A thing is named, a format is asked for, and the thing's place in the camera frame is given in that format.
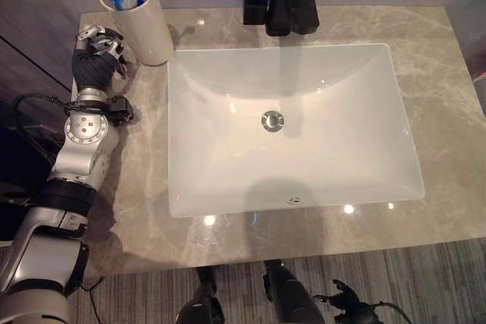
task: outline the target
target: white cup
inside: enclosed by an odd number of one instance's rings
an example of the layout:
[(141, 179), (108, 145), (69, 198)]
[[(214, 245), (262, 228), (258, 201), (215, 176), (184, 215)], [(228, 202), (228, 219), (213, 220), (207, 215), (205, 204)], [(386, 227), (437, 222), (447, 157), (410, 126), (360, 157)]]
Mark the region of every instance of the white cup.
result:
[(120, 33), (140, 62), (157, 66), (166, 62), (174, 53), (159, 0), (146, 0), (142, 5), (119, 11), (109, 0), (99, 0), (115, 21)]

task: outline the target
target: chrome drain stopper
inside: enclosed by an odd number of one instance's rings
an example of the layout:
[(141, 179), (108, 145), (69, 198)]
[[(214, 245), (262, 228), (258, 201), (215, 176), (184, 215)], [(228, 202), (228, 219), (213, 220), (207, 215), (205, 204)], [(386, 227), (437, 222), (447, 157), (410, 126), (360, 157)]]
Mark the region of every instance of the chrome drain stopper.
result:
[(283, 115), (275, 110), (269, 110), (262, 115), (261, 125), (269, 132), (278, 132), (283, 128)]

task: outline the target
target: gray striped carpet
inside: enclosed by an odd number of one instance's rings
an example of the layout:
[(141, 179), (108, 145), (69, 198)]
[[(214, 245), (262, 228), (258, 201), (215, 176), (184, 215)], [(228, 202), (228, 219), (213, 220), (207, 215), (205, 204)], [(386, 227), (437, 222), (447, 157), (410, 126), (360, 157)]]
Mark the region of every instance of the gray striped carpet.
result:
[[(414, 324), (486, 323), (486, 238), (395, 250), (285, 260), (311, 294), (335, 294), (333, 278), (355, 289), (368, 303), (391, 301)], [(216, 268), (218, 298), (228, 324), (275, 323), (264, 295), (263, 263)], [(86, 279), (91, 285), (95, 278)], [(106, 278), (94, 297), (103, 324), (174, 323), (178, 309), (197, 286), (193, 269)], [(77, 324), (96, 323), (89, 294), (70, 298)], [(327, 324), (338, 310), (321, 304)], [(385, 324), (404, 323), (389, 308), (378, 308)]]

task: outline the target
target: white rectangular sink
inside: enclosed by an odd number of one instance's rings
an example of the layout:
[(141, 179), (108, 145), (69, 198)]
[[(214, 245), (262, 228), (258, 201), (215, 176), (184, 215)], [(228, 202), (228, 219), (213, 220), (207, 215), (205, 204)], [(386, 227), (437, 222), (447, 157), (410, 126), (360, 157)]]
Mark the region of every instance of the white rectangular sink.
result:
[(169, 62), (172, 216), (423, 196), (387, 45), (182, 50)]

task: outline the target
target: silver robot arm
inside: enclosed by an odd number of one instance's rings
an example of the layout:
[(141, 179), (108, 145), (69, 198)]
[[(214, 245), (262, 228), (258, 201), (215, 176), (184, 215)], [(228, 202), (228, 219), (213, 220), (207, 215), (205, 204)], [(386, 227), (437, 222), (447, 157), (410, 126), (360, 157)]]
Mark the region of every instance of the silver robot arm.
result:
[(106, 95), (122, 70), (122, 37), (101, 26), (77, 37), (73, 73), (79, 93), (65, 143), (46, 187), (19, 227), (0, 273), (0, 324), (70, 323), (66, 297), (81, 284), (87, 214), (118, 143), (116, 125), (131, 118), (125, 98)]

